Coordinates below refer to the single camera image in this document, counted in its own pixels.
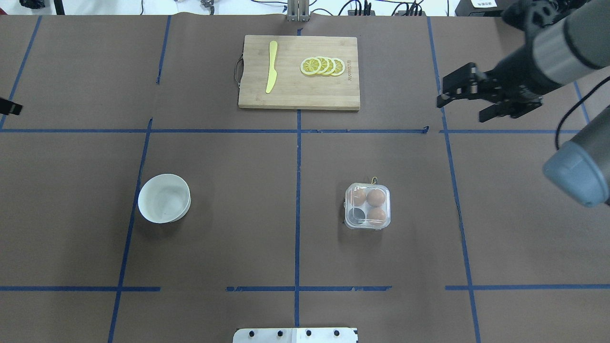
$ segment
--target wooden cutting board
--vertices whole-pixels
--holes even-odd
[[[269,72],[269,42],[278,43],[271,93],[265,93]],[[342,59],[340,76],[306,76],[301,62],[308,57]],[[247,35],[243,44],[243,76],[239,107],[250,109],[359,110],[358,42],[355,37]]]

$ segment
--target white label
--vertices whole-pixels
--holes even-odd
[[[476,9],[488,9],[489,7],[498,7],[495,0],[470,0],[472,6]]]

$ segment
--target yellow knife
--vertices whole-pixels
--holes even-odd
[[[274,40],[269,42],[269,77],[267,77],[267,94],[271,93],[275,80],[278,78],[278,72],[275,71],[275,55],[278,53],[278,43]]]

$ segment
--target sliced lemon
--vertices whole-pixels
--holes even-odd
[[[316,56],[315,58],[320,60],[320,63],[322,64],[322,66],[320,67],[320,70],[318,70],[318,72],[316,74],[322,74],[325,71],[328,71],[330,69],[330,67],[331,67],[331,60],[328,57]]]
[[[328,64],[328,69],[322,73],[322,75],[330,75],[335,70],[335,61],[333,61],[333,59],[328,59],[328,62],[330,62]]]
[[[333,63],[335,63],[335,68],[332,71],[332,76],[339,76],[343,74],[345,71],[345,63],[341,59],[332,59]]]
[[[320,71],[322,67],[322,61],[315,57],[309,57],[301,62],[301,72],[305,75],[313,75]]]

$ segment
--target egg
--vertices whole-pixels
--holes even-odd
[[[361,206],[366,199],[367,194],[364,192],[364,189],[358,188],[351,191],[350,203],[354,206]]]
[[[378,208],[386,202],[386,194],[381,189],[373,189],[367,195],[368,203]]]
[[[374,208],[368,212],[367,219],[371,224],[381,226],[386,222],[386,213],[381,208]]]

